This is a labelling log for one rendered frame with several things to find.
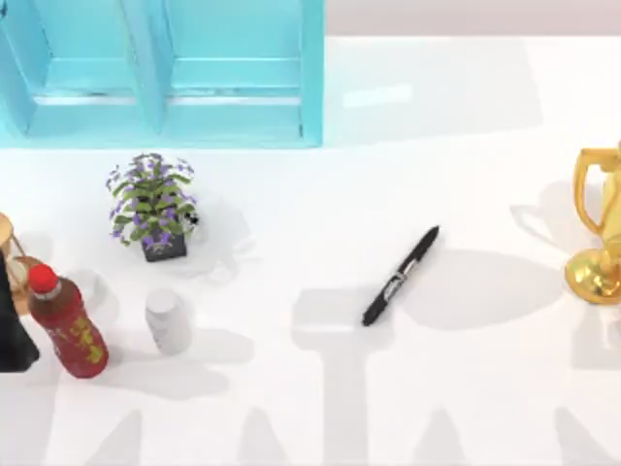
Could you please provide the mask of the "red bottle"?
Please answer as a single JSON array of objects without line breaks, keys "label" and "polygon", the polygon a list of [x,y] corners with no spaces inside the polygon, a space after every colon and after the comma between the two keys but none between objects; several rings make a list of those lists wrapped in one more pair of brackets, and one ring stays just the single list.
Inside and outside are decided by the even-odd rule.
[{"label": "red bottle", "polygon": [[46,331],[64,369],[77,379],[100,375],[109,362],[108,347],[77,285],[46,264],[30,268],[27,284],[30,315]]}]

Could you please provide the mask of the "black marker pen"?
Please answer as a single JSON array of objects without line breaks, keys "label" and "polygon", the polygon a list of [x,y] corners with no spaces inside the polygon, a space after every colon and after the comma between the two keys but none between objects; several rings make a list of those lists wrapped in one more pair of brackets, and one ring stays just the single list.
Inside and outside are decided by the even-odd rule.
[{"label": "black marker pen", "polygon": [[373,325],[382,316],[390,301],[408,280],[412,270],[420,263],[432,244],[437,240],[439,233],[440,227],[435,225],[418,241],[362,315],[361,323],[363,326]]}]

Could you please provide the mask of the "light blue rack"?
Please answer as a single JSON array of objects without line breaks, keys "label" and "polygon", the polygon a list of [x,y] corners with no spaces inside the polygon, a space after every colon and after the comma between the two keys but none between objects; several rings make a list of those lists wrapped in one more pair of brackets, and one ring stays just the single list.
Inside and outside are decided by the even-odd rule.
[{"label": "light blue rack", "polygon": [[315,147],[325,0],[0,0],[0,148]]}]

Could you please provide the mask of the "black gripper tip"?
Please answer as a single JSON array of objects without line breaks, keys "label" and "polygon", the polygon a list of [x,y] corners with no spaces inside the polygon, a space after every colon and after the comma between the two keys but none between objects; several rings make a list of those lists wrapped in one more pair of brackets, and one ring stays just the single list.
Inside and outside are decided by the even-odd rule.
[{"label": "black gripper tip", "polygon": [[39,358],[40,352],[17,314],[0,250],[0,373],[26,372]]}]

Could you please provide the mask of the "purple flower plant pot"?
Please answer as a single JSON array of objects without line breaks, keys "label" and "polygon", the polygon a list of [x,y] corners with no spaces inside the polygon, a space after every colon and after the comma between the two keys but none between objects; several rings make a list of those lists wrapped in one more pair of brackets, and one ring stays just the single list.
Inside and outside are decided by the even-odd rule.
[{"label": "purple flower plant pot", "polygon": [[115,166],[105,183],[114,198],[111,236],[126,247],[139,245],[148,262],[187,256],[186,238],[199,224],[197,200],[186,192],[194,175],[187,160],[155,152]]}]

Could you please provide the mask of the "gold trophy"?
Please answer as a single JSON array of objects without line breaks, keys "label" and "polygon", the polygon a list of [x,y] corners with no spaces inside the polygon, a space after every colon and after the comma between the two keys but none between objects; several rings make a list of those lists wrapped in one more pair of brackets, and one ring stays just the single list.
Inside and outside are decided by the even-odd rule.
[{"label": "gold trophy", "polygon": [[[585,205],[588,170],[605,173],[601,217],[593,219]],[[583,250],[570,259],[565,277],[579,298],[592,304],[621,304],[621,142],[614,148],[580,151],[573,170],[573,203],[586,228],[602,241],[596,249]]]}]

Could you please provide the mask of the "white bottle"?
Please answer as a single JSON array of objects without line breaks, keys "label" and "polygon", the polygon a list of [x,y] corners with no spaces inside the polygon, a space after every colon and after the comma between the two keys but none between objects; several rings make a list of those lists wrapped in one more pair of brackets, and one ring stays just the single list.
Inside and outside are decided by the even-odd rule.
[{"label": "white bottle", "polygon": [[153,342],[166,355],[186,351],[192,331],[185,303],[171,288],[156,288],[147,294],[145,319]]}]

